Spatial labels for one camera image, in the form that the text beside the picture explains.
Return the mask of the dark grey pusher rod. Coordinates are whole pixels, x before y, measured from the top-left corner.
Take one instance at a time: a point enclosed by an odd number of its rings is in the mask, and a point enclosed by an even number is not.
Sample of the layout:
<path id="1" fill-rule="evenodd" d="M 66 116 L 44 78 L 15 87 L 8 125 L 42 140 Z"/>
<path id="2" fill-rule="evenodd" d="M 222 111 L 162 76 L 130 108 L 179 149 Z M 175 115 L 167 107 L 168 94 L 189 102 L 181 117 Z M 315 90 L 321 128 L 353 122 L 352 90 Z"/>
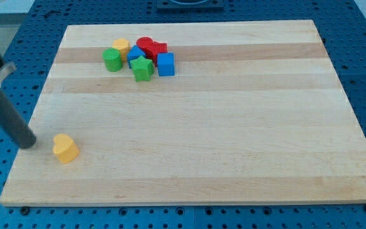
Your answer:
<path id="1" fill-rule="evenodd" d="M 35 134 L 2 90 L 0 90 L 0 127 L 19 148 L 27 149 L 36 143 Z"/>

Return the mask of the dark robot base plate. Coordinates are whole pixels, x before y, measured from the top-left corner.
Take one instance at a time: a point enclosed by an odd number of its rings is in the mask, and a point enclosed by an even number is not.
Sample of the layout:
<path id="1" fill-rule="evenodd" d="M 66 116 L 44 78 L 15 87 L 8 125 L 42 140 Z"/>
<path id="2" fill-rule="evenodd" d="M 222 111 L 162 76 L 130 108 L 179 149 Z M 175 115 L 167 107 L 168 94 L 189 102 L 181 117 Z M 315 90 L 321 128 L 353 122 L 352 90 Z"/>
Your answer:
<path id="1" fill-rule="evenodd" d="M 222 10 L 224 0 L 157 0 L 158 11 L 169 10 Z"/>

